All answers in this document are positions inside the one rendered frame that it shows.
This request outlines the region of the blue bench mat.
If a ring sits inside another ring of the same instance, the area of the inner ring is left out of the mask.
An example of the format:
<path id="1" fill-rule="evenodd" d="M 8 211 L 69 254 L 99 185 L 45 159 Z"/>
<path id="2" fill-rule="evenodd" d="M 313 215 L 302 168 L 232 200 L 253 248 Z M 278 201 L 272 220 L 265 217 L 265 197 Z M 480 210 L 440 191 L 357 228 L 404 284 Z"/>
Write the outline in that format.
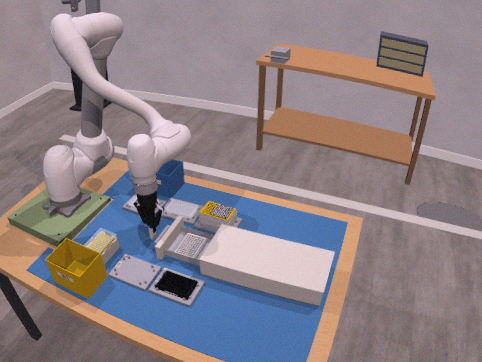
<path id="1" fill-rule="evenodd" d="M 106 262 L 107 278 L 87 299 L 56 283 L 45 259 L 48 247 L 28 272 L 132 325 L 226 362 L 306 362 L 333 280 L 348 222 L 185 182 L 172 197 L 203 205 L 208 201 L 235 208 L 239 229 L 334 251 L 319 306 L 271 295 L 200 274 L 200 266 L 165 255 L 157 258 L 154 241 L 174 220 L 161 217 L 157 237 L 139 214 L 122 206 L 136 194 L 129 170 L 102 195 L 113 200 L 73 240 L 84 245 L 99 228 L 117 234 L 120 248 Z M 109 273 L 124 254 L 161 267 L 146 291 Z M 205 281 L 191 307 L 149 288 L 164 268 Z"/>

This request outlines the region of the blue box with label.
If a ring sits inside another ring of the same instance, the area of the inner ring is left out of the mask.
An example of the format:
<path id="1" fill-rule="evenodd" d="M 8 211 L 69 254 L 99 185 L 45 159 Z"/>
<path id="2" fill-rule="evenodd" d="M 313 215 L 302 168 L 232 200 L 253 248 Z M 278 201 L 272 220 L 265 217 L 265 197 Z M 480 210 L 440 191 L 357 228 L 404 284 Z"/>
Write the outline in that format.
<path id="1" fill-rule="evenodd" d="M 185 183 L 183 161 L 173 159 L 165 163 L 156 172 L 156 175 L 158 184 L 157 195 L 172 198 Z"/>

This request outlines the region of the yellow open-top bin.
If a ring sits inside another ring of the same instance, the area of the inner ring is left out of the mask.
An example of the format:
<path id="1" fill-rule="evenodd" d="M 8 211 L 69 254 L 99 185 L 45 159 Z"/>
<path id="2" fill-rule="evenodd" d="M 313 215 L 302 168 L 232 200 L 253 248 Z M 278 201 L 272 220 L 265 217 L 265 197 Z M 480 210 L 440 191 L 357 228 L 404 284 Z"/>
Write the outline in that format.
<path id="1" fill-rule="evenodd" d="M 45 261 L 56 283 L 87 299 L 108 276 L 101 253 L 67 238 Z"/>

